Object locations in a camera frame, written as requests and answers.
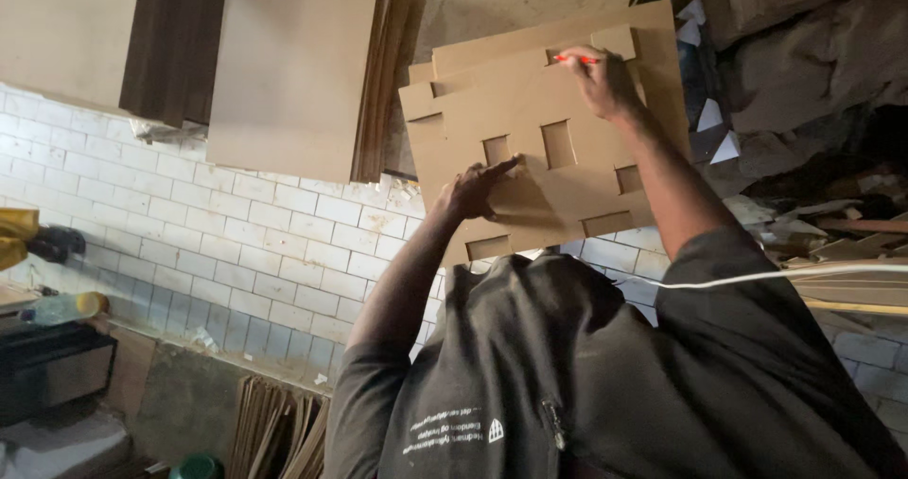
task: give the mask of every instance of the white cable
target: white cable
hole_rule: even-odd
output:
[[[761,274],[750,274],[747,276],[737,276],[712,280],[701,284],[662,284],[655,280],[650,280],[641,276],[627,274],[628,280],[642,280],[653,286],[663,287],[665,289],[706,289],[716,286],[725,286],[728,284],[737,284],[751,280],[760,280],[765,278],[778,277],[797,277],[797,276],[818,276],[827,274],[851,274],[855,272],[897,272],[908,273],[908,264],[830,264],[828,266],[808,266],[794,270],[780,270],[777,272],[763,272]]]

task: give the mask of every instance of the dark gray t-shirt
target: dark gray t-shirt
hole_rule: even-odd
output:
[[[667,284],[774,270],[736,229],[700,235]],[[652,328],[567,255],[455,269],[446,324],[344,355],[325,477],[906,476],[905,456],[785,279],[660,289]]]

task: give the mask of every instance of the yellow cloth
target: yellow cloth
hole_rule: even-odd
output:
[[[0,271],[28,257],[26,242],[38,234],[38,210],[0,208]]]

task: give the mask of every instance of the paper scrap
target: paper scrap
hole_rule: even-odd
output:
[[[717,164],[725,160],[731,160],[732,158],[737,158],[741,156],[741,146],[737,141],[737,134],[729,130],[728,134],[725,135],[725,138],[722,139],[722,144],[719,145],[719,148],[716,150],[716,154],[713,155],[713,159],[710,161],[710,164]]]
[[[696,20],[698,25],[707,22],[707,13],[703,10],[703,0],[691,0],[690,4],[675,16],[679,20]]]
[[[685,43],[699,46],[700,26],[697,25],[696,20],[689,19],[687,20],[687,23],[683,24],[681,28],[679,28],[677,32],[675,32],[675,37],[678,38],[678,41],[684,41]]]
[[[702,132],[713,126],[722,124],[722,111],[719,110],[719,103],[714,99],[707,99],[703,105],[703,112],[700,113],[700,121],[697,123],[697,131]]]

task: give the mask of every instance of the shirt logo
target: shirt logo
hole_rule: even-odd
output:
[[[505,437],[505,427],[501,425],[498,419],[492,419],[492,425],[489,427],[489,443],[501,440]]]

